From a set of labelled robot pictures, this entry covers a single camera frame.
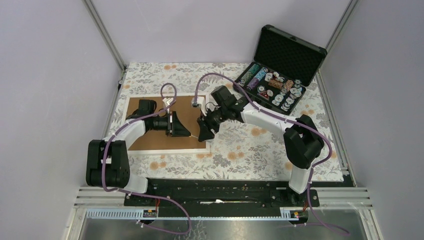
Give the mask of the white picture frame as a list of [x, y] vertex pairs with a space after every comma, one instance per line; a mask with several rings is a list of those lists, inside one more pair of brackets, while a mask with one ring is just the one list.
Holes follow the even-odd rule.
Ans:
[[[191, 134], [198, 137], [200, 128], [197, 118], [201, 110], [192, 107], [193, 97], [193, 93], [179, 93], [176, 103], [170, 109], [177, 113], [178, 119]], [[199, 142], [194, 137], [171, 137], [166, 136], [164, 131], [149, 130], [129, 147], [128, 153], [130, 155], [195, 155], [209, 154], [210, 151], [211, 144], [207, 141]]]

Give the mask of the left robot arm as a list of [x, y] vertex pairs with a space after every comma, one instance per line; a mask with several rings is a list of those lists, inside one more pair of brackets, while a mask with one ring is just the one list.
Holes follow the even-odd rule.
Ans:
[[117, 132], [88, 144], [85, 181], [91, 187], [123, 189], [136, 193], [136, 199], [144, 206], [152, 204], [155, 192], [148, 187], [145, 177], [131, 173], [128, 150], [148, 131], [163, 131], [168, 137], [189, 137], [190, 131], [179, 121], [177, 113], [170, 111], [173, 100], [165, 98], [164, 115], [155, 113], [157, 103], [141, 99], [138, 108], [126, 118]]

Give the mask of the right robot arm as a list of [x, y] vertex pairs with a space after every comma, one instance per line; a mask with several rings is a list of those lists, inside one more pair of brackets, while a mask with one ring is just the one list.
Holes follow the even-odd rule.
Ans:
[[311, 181], [312, 165], [324, 148], [324, 137], [317, 131], [312, 119], [306, 115], [298, 118], [285, 116], [263, 108], [245, 93], [236, 98], [224, 85], [211, 92], [216, 107], [206, 107], [206, 100], [197, 93], [191, 101], [192, 107], [199, 108], [201, 115], [198, 141], [212, 140], [219, 132], [220, 125], [228, 120], [251, 124], [263, 128], [283, 139], [288, 160], [292, 163], [287, 201], [293, 206], [301, 205], [306, 199], [306, 190]]

